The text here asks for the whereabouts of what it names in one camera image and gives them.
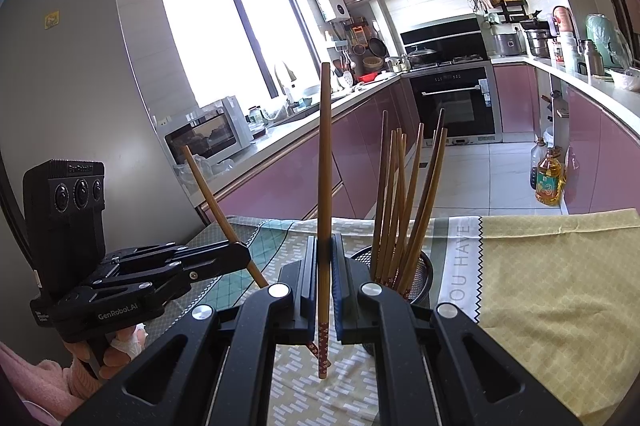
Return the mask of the person's left hand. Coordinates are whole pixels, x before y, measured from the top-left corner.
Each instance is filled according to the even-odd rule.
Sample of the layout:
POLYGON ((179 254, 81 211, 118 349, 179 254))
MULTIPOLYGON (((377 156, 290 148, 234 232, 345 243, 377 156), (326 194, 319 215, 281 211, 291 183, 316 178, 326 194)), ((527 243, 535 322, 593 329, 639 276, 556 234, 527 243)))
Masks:
POLYGON ((82 375, 89 380, 111 380, 142 353, 147 337, 148 333, 142 323, 116 332, 103 354, 102 361, 98 362, 98 371, 94 371, 91 365, 92 351, 86 342, 63 342, 63 345, 74 357, 74 375, 82 375))

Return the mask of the pink sleeve forearm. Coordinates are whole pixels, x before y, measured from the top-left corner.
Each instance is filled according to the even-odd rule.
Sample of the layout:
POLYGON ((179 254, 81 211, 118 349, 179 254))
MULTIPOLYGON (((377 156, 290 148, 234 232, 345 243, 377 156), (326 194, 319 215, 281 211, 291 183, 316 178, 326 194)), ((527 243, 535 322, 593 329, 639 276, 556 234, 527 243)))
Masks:
POLYGON ((51 360, 31 364, 1 344, 1 368, 27 411, 45 425, 61 424, 101 388, 76 356, 68 368, 51 360))

